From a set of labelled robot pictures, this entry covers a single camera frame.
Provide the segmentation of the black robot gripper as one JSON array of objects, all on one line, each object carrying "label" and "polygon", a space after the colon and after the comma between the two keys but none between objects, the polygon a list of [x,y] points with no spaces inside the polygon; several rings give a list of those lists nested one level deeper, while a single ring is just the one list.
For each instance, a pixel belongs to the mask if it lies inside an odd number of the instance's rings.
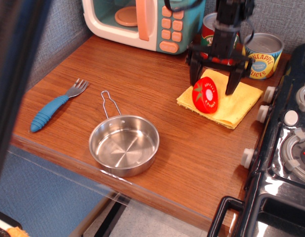
[{"label": "black robot gripper", "polygon": [[[234,42],[237,33],[241,30],[241,22],[224,24],[215,21],[215,32],[211,46],[200,44],[190,44],[186,62],[190,66],[190,84],[192,86],[201,78],[203,66],[217,68],[219,70],[230,71],[225,95],[232,95],[237,88],[240,80],[250,74],[253,60],[234,50]],[[201,52],[208,54],[208,59],[201,56]],[[232,59],[231,66],[212,62],[214,58],[219,61]]]}]

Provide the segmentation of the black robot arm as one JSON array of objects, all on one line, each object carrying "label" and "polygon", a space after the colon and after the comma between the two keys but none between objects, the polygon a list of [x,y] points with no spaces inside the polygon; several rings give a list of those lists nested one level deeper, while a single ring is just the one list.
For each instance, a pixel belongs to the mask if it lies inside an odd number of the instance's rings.
[{"label": "black robot arm", "polygon": [[250,75],[254,60],[238,52],[234,48],[234,43],[236,35],[240,33],[241,23],[253,14],[253,9],[253,0],[217,1],[212,44],[210,46],[190,44],[188,48],[186,61],[190,66],[191,85],[201,78],[204,67],[228,71],[225,94],[231,95],[241,78]]}]

